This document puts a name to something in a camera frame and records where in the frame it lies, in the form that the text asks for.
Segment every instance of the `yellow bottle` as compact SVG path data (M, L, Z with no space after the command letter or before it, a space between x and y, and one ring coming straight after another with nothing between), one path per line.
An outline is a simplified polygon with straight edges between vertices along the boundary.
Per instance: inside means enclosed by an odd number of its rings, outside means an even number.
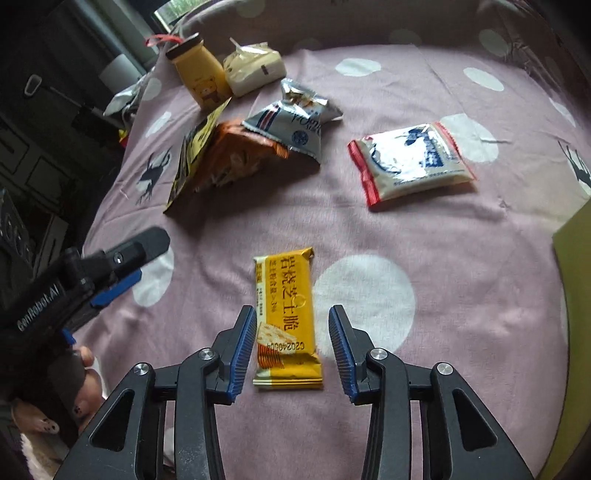
M199 33L166 52L185 87L205 111L212 111L232 96L222 64L203 46Z

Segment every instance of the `pink bedsheet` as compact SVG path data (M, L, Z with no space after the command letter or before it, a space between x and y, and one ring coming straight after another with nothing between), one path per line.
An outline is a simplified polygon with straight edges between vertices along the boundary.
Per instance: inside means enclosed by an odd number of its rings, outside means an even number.
M226 476L360 477L369 407L349 404L340 386L327 331L334 303L403 361L453 364L536 474L567 368L551 234L591 193L581 160L591 158L589 86L544 20L507 0L247 0L190 15L181 31L200 31L216 55L231 51L229 36L268 41L288 75L333 98L344 119L323 130L320 168L296 157L166 216L180 142L200 112L161 55L85 246L106 249L150 225L171 237L133 292L77 335L108 385L139 361L162 367L210 346L255 302L254 255L313 246L324 390L258 392L253 358L237 403L217 409ZM223 118L278 98L278 83L268 85L234 99ZM347 143L438 120L474 188L370 212ZM418 425L415 415L413 479L422 478Z

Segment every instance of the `silver snack bag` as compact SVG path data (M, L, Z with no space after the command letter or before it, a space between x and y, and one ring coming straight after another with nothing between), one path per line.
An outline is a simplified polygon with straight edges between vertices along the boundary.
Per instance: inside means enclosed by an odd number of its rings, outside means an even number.
M291 79L281 81L281 90L283 99L247 118L242 125L320 163L321 125L343 112L327 98Z

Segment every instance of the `bottle cap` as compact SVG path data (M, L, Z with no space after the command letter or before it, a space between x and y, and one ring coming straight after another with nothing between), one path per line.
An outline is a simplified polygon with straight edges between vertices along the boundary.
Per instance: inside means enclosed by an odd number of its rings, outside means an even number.
M185 38L182 43L175 45L174 47L170 48L168 52L166 52L166 58L169 60L174 60L175 58L181 56L183 53L187 53L193 47L198 46L203 39L201 38L201 34L195 33L190 37Z

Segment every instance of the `red ribbon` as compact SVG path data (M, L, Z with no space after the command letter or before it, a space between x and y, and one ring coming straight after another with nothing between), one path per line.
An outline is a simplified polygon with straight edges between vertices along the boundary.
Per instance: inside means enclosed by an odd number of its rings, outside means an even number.
M148 38L146 38L146 47L153 47L155 45L158 45L159 43L164 43L164 42L174 42L174 43L183 43L183 39L181 37L178 37L176 35L170 35L170 34L166 34L166 33L159 33L157 35L152 35Z

